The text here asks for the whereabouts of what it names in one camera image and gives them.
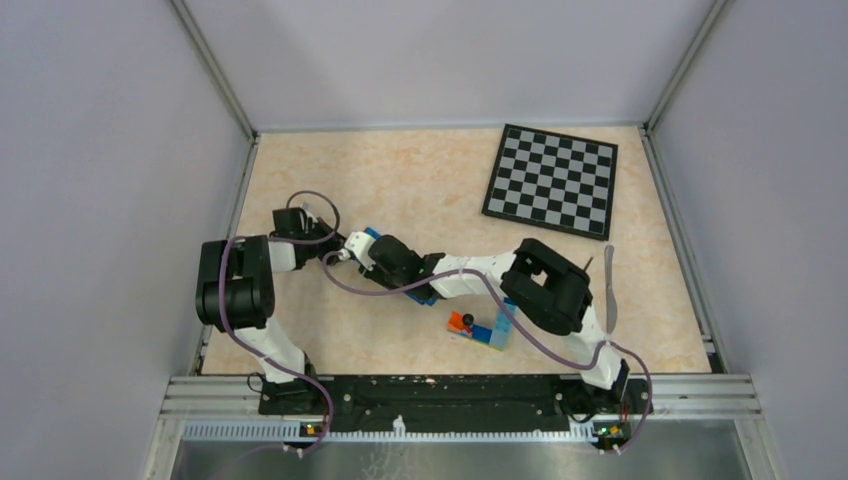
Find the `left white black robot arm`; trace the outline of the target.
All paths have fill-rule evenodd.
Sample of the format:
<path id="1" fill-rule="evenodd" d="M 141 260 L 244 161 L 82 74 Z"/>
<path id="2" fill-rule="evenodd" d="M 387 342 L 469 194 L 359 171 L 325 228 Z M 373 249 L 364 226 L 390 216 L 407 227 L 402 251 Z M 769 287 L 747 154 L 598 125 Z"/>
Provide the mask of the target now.
<path id="1" fill-rule="evenodd" d="M 274 318 L 274 275 L 302 269 L 344 246 L 346 237 L 307 206 L 272 212 L 273 230 L 230 243 L 202 244 L 195 293 L 199 320 L 229 335 L 259 363 L 266 381 L 284 385 L 283 401 L 297 413 L 319 404 L 306 353 Z"/>

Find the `silver metal knife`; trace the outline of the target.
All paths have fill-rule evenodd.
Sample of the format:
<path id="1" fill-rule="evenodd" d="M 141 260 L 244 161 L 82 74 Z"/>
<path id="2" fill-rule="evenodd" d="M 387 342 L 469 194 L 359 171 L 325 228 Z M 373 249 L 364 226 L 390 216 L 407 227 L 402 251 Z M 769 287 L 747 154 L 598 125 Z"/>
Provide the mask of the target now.
<path id="1" fill-rule="evenodd" d="M 604 286 L 606 303 L 606 328 L 607 334 L 611 335 L 618 320 L 618 302 L 614 291 L 613 260 L 615 248 L 607 244 L 604 249 Z"/>

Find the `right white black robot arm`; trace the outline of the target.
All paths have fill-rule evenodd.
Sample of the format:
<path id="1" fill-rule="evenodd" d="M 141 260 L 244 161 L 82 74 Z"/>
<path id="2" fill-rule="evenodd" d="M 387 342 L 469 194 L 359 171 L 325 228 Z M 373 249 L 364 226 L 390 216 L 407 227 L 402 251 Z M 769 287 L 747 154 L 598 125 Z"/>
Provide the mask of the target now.
<path id="1" fill-rule="evenodd" d="M 366 230 L 352 233 L 341 255 L 355 260 L 363 277 L 423 305 L 469 295 L 510 300 L 536 327 L 563 339 L 594 409 L 612 412 L 626 400 L 630 369 L 605 343 L 589 275 L 541 241 L 527 238 L 490 256 L 419 255 L 394 236 Z"/>

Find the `colourful toy brick assembly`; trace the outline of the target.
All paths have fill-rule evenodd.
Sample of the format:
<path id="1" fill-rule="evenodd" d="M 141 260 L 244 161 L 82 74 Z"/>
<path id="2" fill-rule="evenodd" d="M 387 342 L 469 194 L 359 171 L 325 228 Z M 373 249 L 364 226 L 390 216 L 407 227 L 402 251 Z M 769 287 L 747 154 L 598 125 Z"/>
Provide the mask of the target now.
<path id="1" fill-rule="evenodd" d="M 502 303 L 506 310 L 496 306 L 493 316 L 479 317 L 470 310 L 452 311 L 446 323 L 446 330 L 450 334 L 503 351 L 513 329 L 506 313 L 516 314 L 517 307 L 508 297 L 504 297 Z"/>

